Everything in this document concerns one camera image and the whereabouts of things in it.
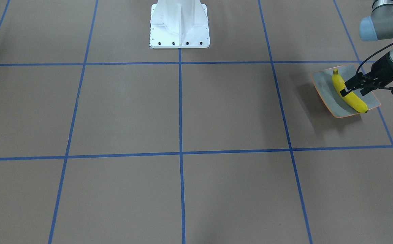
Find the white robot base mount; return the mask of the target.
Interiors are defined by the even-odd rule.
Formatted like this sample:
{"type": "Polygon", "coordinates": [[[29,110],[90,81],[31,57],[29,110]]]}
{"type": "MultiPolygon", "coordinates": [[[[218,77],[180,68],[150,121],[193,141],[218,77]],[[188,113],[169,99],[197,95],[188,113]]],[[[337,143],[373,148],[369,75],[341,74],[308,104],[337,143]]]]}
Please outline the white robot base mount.
{"type": "Polygon", "coordinates": [[[150,48],[209,48],[207,6],[201,1],[158,0],[150,14],[150,48]]]}

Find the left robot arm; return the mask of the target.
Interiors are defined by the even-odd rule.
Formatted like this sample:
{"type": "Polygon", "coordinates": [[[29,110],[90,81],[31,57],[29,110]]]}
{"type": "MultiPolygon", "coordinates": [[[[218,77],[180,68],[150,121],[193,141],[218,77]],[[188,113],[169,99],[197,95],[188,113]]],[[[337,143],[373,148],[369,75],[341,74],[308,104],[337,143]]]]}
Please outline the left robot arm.
{"type": "MultiPolygon", "coordinates": [[[[360,22],[359,35],[363,41],[393,38],[393,0],[373,1],[371,14],[360,22]]],[[[357,89],[363,96],[376,89],[390,90],[393,94],[393,49],[373,63],[369,73],[356,71],[339,92],[345,97],[357,89]]]]}

